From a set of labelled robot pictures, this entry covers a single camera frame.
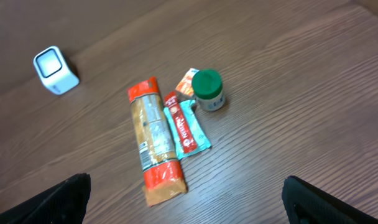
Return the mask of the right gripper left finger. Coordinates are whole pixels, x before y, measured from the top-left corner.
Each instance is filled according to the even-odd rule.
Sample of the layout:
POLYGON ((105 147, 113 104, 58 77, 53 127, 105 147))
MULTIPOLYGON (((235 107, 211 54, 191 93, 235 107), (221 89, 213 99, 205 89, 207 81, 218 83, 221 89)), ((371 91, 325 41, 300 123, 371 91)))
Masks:
POLYGON ((0 224, 82 224, 90 193, 90 175, 75 174, 1 213, 0 224))

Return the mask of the red chocolate bar wrapper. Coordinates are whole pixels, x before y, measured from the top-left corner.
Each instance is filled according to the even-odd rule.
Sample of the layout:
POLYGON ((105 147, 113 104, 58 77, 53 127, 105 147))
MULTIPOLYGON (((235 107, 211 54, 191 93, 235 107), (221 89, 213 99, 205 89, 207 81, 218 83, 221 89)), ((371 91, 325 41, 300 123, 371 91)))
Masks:
POLYGON ((190 127, 185 119, 183 110, 174 91, 171 91, 165 97, 165 105, 172 115, 175 128, 183 147, 183 153, 188 154, 193 152, 195 149, 197 149, 198 145, 190 131, 190 127))

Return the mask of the white barcode scanner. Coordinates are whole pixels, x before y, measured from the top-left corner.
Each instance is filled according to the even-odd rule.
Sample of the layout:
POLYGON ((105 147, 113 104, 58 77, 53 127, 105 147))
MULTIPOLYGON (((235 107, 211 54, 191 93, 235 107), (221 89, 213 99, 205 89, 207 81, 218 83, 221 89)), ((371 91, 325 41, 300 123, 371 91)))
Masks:
POLYGON ((55 95, 62 95, 80 83, 62 51, 55 45, 38 53, 33 65, 43 86, 55 95))

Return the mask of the teal tissue pack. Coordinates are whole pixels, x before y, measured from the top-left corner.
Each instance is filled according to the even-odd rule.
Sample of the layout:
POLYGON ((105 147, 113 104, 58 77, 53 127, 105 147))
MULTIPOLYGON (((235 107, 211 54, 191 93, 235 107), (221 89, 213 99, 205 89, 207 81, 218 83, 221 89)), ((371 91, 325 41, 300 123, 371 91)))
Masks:
POLYGON ((175 143, 175 152, 177 154, 178 159, 183 159, 184 157, 192 156, 194 154, 197 154, 199 152, 202 152, 206 149, 211 148, 211 142, 206 137, 206 134, 202 130, 195 113, 193 111, 193 107, 196 105, 195 100, 185 100, 179 103, 182 111, 183 111, 183 117, 185 118, 185 121, 188 123, 189 130, 194 138, 194 141, 197 144, 197 148, 192 152, 184 152, 184 143, 180 139, 178 129, 176 127, 176 122, 173 119, 173 116, 170 112, 170 110, 165 107, 164 108, 164 115, 167 118, 168 124, 171 129, 171 134, 173 136, 173 140, 175 143))

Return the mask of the orange tissue pack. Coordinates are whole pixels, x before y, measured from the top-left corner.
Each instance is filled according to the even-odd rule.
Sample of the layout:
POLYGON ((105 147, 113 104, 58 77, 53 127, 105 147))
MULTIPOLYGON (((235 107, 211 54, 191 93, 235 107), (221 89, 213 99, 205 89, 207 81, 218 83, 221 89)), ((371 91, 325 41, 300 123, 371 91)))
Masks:
POLYGON ((196 73, 198 73, 199 70, 195 68, 190 68, 186 74, 183 76, 183 78, 179 81, 178 85, 175 87, 175 91, 177 91, 179 94, 183 96, 187 96, 191 98, 194 95, 194 91, 192 88, 192 80, 196 73))

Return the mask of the spaghetti pack orange ends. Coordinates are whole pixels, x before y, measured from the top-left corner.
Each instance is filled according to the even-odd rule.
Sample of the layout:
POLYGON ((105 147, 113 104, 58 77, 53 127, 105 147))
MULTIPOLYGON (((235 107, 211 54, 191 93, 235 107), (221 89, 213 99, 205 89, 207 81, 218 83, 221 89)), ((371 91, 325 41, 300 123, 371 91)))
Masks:
POLYGON ((127 91, 140 161, 144 194, 154 206, 187 192, 157 79, 151 77, 127 91))

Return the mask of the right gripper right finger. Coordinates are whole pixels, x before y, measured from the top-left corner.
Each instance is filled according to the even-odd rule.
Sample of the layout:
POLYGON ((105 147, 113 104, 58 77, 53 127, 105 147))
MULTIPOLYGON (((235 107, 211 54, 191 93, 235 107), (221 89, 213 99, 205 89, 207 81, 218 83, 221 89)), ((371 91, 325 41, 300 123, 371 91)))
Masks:
POLYGON ((282 200, 290 224, 378 224, 378 219, 294 175, 284 180, 282 200))

